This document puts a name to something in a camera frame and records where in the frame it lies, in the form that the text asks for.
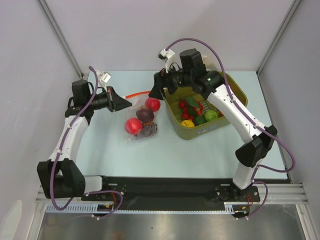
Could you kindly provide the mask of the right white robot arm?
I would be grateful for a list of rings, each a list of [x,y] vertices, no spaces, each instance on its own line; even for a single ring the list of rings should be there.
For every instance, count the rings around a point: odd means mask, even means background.
[[[149,96],[165,100],[167,94],[174,94],[179,87],[191,87],[222,112],[243,141],[235,152],[239,163],[230,188],[231,196],[242,201],[249,194],[248,188],[253,183],[258,164],[272,148],[277,129],[256,120],[231,90],[227,76],[206,69],[198,50],[185,50],[179,57],[182,68],[173,70],[170,65],[174,62],[175,53],[170,49],[159,52],[158,58],[164,61],[165,67],[154,74]]]

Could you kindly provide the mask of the clear zip bag orange seal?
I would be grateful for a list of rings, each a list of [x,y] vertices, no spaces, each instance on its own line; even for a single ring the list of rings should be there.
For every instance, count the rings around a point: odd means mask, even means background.
[[[150,139],[159,131],[157,115],[161,101],[149,97],[149,93],[142,91],[124,98],[132,104],[125,109],[124,134],[128,142]]]

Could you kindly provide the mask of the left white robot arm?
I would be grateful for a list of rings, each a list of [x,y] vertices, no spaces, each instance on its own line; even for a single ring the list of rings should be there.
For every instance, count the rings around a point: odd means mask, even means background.
[[[38,163],[38,177],[48,199],[76,198],[92,192],[97,199],[105,200],[110,187],[103,183],[103,176],[84,176],[75,163],[76,157],[96,110],[106,108],[117,112],[131,107],[132,103],[120,97],[112,86],[95,94],[93,84],[87,80],[73,82],[71,90],[73,96],[64,114],[62,134],[49,159]]]

